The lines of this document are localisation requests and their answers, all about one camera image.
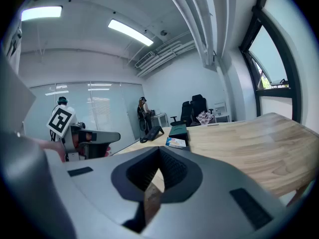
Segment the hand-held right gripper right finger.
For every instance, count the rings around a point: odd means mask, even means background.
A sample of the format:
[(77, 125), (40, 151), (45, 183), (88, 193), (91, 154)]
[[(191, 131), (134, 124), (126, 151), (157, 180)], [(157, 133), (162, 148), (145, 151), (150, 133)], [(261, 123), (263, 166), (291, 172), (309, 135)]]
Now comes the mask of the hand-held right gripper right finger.
[(160, 147), (162, 158), (187, 168), (166, 188), (142, 235), (149, 239), (280, 238), (296, 213), (236, 167), (188, 151)]

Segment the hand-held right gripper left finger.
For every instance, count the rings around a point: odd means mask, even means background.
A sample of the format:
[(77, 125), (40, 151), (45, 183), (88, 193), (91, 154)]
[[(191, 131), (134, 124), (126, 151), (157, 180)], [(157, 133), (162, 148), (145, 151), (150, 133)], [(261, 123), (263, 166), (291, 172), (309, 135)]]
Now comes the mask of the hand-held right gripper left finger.
[(0, 181), (14, 238), (154, 239), (113, 222), (79, 191), (59, 158), (33, 140), (0, 131)]

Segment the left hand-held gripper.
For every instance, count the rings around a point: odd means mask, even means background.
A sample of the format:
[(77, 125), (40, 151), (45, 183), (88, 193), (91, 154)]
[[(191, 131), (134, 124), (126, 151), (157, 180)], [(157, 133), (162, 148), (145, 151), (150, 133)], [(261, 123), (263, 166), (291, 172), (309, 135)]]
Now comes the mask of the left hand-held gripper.
[[(57, 105), (46, 126), (52, 138), (63, 150), (63, 161), (79, 161), (109, 156), (109, 143), (119, 141), (118, 132), (84, 130), (85, 124), (77, 119), (73, 108)], [(79, 147), (80, 132), (90, 132), (92, 141)]]

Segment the small colourful card packet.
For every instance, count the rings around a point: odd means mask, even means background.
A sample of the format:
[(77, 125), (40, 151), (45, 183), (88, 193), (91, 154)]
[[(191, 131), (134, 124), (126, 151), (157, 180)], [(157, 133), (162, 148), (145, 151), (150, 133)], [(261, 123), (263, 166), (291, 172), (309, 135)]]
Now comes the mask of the small colourful card packet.
[(169, 147), (173, 147), (173, 148), (179, 148), (179, 149), (183, 149), (186, 147), (186, 142), (183, 139), (178, 139), (178, 138), (174, 138), (174, 137), (168, 137), (166, 139), (166, 146)]

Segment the teal sliding gift box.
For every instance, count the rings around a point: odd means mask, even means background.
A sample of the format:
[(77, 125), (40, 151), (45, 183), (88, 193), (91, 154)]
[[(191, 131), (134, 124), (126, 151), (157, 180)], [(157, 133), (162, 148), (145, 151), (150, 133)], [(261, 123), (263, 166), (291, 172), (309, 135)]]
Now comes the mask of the teal sliding gift box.
[(185, 140), (186, 147), (183, 148), (183, 150), (190, 151), (189, 137), (188, 137), (188, 132), (187, 132), (187, 128), (185, 124), (173, 126), (170, 130), (168, 137), (174, 137), (174, 138)]

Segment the person's left forearm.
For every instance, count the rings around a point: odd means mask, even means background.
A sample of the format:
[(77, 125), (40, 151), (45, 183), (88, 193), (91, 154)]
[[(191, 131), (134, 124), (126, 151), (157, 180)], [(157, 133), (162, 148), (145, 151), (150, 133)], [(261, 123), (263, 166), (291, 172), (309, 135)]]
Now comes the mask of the person's left forearm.
[(39, 144), (39, 146), (42, 149), (49, 149), (53, 150), (58, 153), (60, 159), (62, 162), (65, 162), (65, 149), (64, 145), (60, 141), (47, 141), (47, 140), (42, 140), (42, 139), (35, 139), (34, 140), (36, 143)]

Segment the person's left hand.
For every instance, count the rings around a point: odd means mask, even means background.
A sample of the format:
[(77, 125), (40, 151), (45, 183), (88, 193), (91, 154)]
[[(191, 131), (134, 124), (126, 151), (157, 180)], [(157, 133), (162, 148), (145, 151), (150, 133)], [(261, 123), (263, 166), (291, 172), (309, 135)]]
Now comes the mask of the person's left hand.
[(82, 132), (75, 133), (72, 135), (72, 141), (75, 149), (80, 152), (82, 147), (80, 144), (83, 142), (91, 142), (92, 141), (92, 134), (90, 132)]

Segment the black desk telephone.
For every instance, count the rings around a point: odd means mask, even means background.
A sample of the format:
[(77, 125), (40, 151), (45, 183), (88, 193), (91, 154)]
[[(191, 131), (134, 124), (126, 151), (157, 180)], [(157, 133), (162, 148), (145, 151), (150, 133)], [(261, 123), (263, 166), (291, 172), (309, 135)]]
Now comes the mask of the black desk telephone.
[(145, 143), (147, 141), (153, 141), (157, 137), (159, 132), (164, 134), (162, 127), (161, 126), (154, 126), (145, 137), (140, 138), (140, 143)]

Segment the white desk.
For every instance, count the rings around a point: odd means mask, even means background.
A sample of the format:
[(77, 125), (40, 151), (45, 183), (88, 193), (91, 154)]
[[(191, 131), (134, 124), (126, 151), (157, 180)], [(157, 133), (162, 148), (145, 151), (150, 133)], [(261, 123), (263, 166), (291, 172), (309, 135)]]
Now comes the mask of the white desk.
[(151, 122), (152, 122), (152, 126), (167, 127), (166, 113), (159, 113), (159, 114), (152, 113)]

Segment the pink checked cloth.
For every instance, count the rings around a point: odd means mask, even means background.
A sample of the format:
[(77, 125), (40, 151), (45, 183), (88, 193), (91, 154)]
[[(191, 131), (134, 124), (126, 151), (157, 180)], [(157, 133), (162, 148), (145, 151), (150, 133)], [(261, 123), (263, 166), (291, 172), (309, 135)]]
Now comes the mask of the pink checked cloth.
[(215, 116), (210, 112), (202, 111), (196, 119), (201, 125), (209, 124), (212, 120), (215, 120)]

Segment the black office chair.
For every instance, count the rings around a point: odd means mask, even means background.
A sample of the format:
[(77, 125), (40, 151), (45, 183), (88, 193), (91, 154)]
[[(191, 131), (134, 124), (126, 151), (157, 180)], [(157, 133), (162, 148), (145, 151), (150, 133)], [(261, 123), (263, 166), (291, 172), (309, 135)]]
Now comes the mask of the black office chair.
[(193, 105), (193, 118), (195, 122), (198, 122), (196, 117), (202, 112), (210, 112), (213, 114), (214, 109), (208, 109), (207, 108), (207, 101), (206, 98), (204, 98), (201, 94), (192, 96), (192, 100), (190, 103)]
[(193, 105), (189, 102), (186, 101), (182, 104), (182, 109), (181, 109), (181, 116), (180, 120), (176, 120), (176, 116), (171, 117), (174, 121), (170, 123), (171, 126), (177, 126), (177, 125), (182, 125), (185, 124), (186, 127), (191, 126), (193, 122)]

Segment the ceiling air conditioner vent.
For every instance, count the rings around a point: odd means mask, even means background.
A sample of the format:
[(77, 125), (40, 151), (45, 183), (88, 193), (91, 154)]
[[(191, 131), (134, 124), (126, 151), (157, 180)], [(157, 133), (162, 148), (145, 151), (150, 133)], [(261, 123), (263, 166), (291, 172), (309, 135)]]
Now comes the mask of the ceiling air conditioner vent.
[(150, 51), (145, 56), (143, 56), (135, 65), (134, 67), (136, 69), (142, 69), (145, 67), (148, 63), (150, 63), (153, 59), (158, 58), (158, 54)]

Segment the white side table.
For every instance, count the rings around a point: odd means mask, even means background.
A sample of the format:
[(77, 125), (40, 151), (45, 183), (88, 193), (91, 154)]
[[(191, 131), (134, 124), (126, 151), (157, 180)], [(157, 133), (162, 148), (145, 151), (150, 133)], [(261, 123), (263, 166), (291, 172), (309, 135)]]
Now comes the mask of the white side table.
[(217, 102), (214, 104), (214, 111), (215, 111), (215, 121), (223, 120), (224, 122), (231, 122), (231, 115), (227, 110), (226, 102)]

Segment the white ceiling pipes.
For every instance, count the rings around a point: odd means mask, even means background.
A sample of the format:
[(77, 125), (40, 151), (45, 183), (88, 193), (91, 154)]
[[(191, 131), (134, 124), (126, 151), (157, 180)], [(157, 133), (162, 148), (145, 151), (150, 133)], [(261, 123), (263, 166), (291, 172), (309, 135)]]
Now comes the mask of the white ceiling pipes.
[(168, 48), (160, 55), (156, 55), (154, 58), (152, 58), (150, 61), (148, 61), (146, 64), (142, 65), (141, 71), (138, 72), (137, 77), (143, 77), (146, 74), (152, 72), (159, 66), (165, 64), (166, 62), (170, 61), (173, 58), (176, 58), (177, 56), (190, 51), (195, 48), (195, 42), (194, 40), (189, 41), (185, 44), (176, 44), (173, 47)]

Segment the rectangular ceiling light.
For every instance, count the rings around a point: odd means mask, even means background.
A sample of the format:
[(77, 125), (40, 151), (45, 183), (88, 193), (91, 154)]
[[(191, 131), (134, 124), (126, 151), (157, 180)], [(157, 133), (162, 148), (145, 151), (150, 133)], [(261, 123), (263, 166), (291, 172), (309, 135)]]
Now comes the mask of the rectangular ceiling light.
[(28, 21), (38, 18), (56, 18), (62, 13), (62, 6), (42, 6), (25, 9), (21, 13), (21, 21)]
[(140, 32), (136, 31), (135, 29), (115, 20), (112, 19), (108, 25), (109, 28), (116, 30), (122, 34), (125, 34), (139, 42), (141, 42), (142, 44), (146, 45), (146, 46), (151, 46), (154, 42), (149, 39), (148, 37), (144, 36), (143, 34), (141, 34)]

